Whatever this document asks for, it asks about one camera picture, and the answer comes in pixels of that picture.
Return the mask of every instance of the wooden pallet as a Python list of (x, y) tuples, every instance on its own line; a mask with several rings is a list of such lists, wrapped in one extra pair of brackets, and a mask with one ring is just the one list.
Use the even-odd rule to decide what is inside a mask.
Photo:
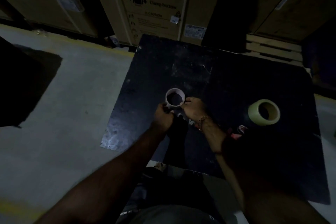
[(256, 35), (246, 35), (246, 50), (243, 53), (272, 61), (303, 67), (301, 46), (268, 39)]

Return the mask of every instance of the gray floor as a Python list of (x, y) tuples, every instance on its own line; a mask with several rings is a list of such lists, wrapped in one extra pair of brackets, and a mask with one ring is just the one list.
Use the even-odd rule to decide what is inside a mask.
[[(0, 26), (0, 36), (63, 58), (22, 128), (0, 128), (0, 223), (31, 223), (33, 217), (26, 212), (48, 209), (92, 170), (117, 156), (99, 144), (132, 57), (5, 26)], [(317, 98), (317, 111), (332, 204), (312, 205), (336, 223), (336, 103)], [(246, 223), (224, 180), (204, 176), (204, 183), (228, 223)]]

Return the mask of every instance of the hand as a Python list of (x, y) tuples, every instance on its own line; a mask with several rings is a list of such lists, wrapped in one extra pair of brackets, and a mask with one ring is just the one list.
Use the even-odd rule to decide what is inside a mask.
[(199, 98), (188, 97), (185, 99), (185, 103), (181, 104), (181, 107), (187, 117), (197, 124), (203, 116), (208, 116), (205, 112), (205, 104)]
[(159, 104), (154, 114), (153, 125), (157, 126), (162, 132), (167, 132), (170, 126), (173, 124), (174, 111), (170, 113), (165, 113), (163, 107), (166, 106), (166, 103)]

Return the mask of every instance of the tape roll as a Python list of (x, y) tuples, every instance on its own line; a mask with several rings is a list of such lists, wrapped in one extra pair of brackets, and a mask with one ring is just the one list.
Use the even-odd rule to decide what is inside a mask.
[[(259, 108), (263, 107), (268, 112), (268, 119), (265, 119), (259, 111)], [(259, 101), (253, 103), (249, 106), (248, 110), (249, 117), (251, 121), (259, 126), (272, 125), (279, 121), (280, 110), (279, 107), (268, 99), (260, 99)]]
[(185, 100), (186, 100), (186, 95), (184, 94), (184, 92), (183, 92), (182, 90), (180, 90), (180, 89), (178, 89), (178, 88), (172, 88), (172, 89), (170, 89), (170, 90), (167, 91), (167, 93), (166, 93), (166, 104), (167, 104), (167, 107), (168, 107), (168, 108), (171, 108), (171, 109), (176, 109), (176, 108), (179, 108), (181, 105), (180, 105), (180, 104), (178, 104), (178, 105), (172, 105), (172, 104), (169, 103), (168, 100), (167, 100), (167, 97), (168, 97), (170, 94), (173, 94), (173, 93), (178, 94), (178, 95), (182, 98), (182, 101), (181, 101), (182, 103), (185, 102)]

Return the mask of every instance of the table top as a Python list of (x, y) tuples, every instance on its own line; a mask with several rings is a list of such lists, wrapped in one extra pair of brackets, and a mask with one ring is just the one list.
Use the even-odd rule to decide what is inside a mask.
[[(149, 127), (157, 104), (164, 102), (170, 88), (201, 98), (223, 128), (242, 124), (260, 131), (247, 116), (248, 106), (259, 99), (275, 102), (281, 118), (261, 130), (267, 136), (254, 150), (307, 200), (330, 203), (312, 83), (304, 68), (143, 35), (101, 146), (129, 148)], [(152, 159), (163, 161), (168, 144), (166, 137)], [(189, 127), (184, 146), (187, 169), (223, 178), (196, 128)]]

